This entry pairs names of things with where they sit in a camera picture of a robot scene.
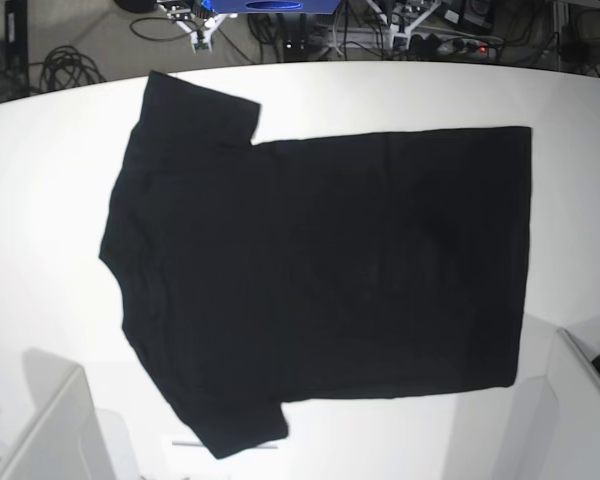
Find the black T-shirt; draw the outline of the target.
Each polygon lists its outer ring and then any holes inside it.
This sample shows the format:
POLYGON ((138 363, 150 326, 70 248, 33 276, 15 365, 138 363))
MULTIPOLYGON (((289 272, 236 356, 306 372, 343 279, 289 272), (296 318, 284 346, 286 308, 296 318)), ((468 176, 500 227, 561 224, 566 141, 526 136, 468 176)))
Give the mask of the black T-shirt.
POLYGON ((210 453, 284 439, 289 402, 511 386, 531 129, 254 144, 259 114, 151 73, 100 249, 129 344, 210 453))

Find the blue box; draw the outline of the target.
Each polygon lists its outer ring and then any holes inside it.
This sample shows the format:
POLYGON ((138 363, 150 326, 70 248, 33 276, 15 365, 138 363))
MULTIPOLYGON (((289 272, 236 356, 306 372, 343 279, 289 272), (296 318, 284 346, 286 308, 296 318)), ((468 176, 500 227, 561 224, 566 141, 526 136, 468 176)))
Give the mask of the blue box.
POLYGON ((204 1, 212 11, 222 14, 238 13, 305 13, 331 14, 339 0, 210 0, 204 1))

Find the white left partition panel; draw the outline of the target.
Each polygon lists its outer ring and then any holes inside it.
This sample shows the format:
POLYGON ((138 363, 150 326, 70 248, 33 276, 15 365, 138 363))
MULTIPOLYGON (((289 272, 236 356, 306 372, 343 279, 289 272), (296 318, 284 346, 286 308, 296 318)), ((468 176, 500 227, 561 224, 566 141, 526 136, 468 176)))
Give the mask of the white left partition panel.
POLYGON ((30 349, 22 366, 33 411, 0 439, 0 479, 142 477, 124 419, 95 407, 82 365, 30 349))

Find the black tall device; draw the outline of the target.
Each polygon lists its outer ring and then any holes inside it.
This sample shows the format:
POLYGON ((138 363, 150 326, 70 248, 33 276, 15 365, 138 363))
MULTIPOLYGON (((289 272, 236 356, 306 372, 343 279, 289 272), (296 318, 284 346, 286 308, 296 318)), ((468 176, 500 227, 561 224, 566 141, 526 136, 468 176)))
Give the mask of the black tall device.
POLYGON ((28 1, 4 2, 5 66, 18 98, 30 94, 28 1))

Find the white power strip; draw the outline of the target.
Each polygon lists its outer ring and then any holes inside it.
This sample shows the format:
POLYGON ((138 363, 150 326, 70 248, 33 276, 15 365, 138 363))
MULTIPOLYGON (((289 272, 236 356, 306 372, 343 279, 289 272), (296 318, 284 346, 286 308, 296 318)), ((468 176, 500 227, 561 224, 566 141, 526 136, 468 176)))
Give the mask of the white power strip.
POLYGON ((373 55, 390 53, 411 57, 437 57, 449 55, 474 55, 478 59, 493 56, 504 40, 497 36, 482 36, 453 30, 420 29, 412 33, 391 33, 388 30, 355 27, 348 32, 341 27, 328 33, 323 40, 326 47, 359 48, 373 55))

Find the white right partition panel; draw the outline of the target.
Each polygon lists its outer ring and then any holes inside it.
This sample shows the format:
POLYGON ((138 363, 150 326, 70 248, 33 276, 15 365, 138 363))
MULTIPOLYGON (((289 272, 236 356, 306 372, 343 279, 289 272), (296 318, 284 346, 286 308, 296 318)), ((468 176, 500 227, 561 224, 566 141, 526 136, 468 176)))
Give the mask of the white right partition panel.
POLYGON ((522 383, 498 479, 600 479, 600 316, 557 330, 543 375, 522 383))

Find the white partition panel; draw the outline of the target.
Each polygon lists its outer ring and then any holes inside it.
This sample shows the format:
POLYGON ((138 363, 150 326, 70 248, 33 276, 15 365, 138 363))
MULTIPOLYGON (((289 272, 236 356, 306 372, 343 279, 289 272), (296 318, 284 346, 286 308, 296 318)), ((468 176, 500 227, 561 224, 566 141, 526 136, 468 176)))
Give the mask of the white partition panel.
POLYGON ((22 366, 33 411, 0 439, 0 479, 142 477, 124 419, 95 407, 82 365, 30 349, 22 366))
POLYGON ((600 479, 600 316, 557 330, 543 375, 522 383, 498 479, 600 479))

